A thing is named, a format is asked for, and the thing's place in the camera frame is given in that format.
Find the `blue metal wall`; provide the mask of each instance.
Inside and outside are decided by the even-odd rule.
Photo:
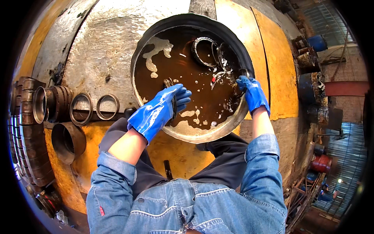
[[[344,45],[347,27],[332,4],[328,2],[314,4],[312,7],[303,9],[303,12],[316,35],[323,35],[328,47]],[[348,33],[347,41],[353,41],[350,33]]]
[[[317,201],[313,204],[315,207],[337,217],[341,217],[348,207],[367,157],[362,124],[343,122],[341,128],[343,133],[349,135],[341,140],[333,140],[333,137],[331,137],[327,153],[329,156],[339,158],[337,162],[338,173],[329,175],[329,177],[332,177],[329,191],[339,190],[339,195],[330,202]],[[335,130],[327,130],[326,133],[339,134]]]

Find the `dark trousers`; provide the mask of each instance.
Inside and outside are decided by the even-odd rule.
[[[109,148],[127,132],[127,119],[120,118],[105,133],[99,144],[99,153]],[[243,178],[247,163],[244,153],[248,143],[242,138],[230,133],[213,142],[206,148],[214,155],[215,160],[189,180],[198,183],[217,183],[236,189]],[[144,190],[168,182],[167,178],[158,173],[149,159],[147,150],[141,154],[137,169],[137,180],[132,186],[134,199]]]

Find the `red barrel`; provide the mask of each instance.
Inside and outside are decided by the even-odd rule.
[[[310,168],[320,173],[328,173],[331,169],[332,158],[322,154],[316,156],[316,159],[312,161]]]

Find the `blue barrel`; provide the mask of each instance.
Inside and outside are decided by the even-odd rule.
[[[313,47],[316,52],[324,51],[327,49],[327,43],[322,35],[315,35],[307,39],[309,45]]]
[[[298,96],[304,105],[316,103],[312,87],[312,74],[306,73],[299,76]]]
[[[318,172],[314,172],[314,171],[309,171],[308,174],[306,175],[306,178],[311,181],[315,181],[317,177],[318,177]]]

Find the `gloved hand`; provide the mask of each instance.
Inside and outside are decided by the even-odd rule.
[[[171,100],[176,95],[177,113],[186,108],[186,103],[191,101],[192,92],[179,83],[158,92],[156,96],[140,107],[127,120],[127,130],[134,128],[142,134],[148,144],[165,124],[173,117],[173,105]]]
[[[270,107],[267,103],[264,91],[262,91],[260,83],[254,78],[248,79],[246,76],[239,76],[239,79],[236,80],[240,90],[243,90],[245,87],[247,91],[245,92],[245,99],[248,104],[249,113],[252,116],[254,109],[265,106],[267,114],[270,117]]]

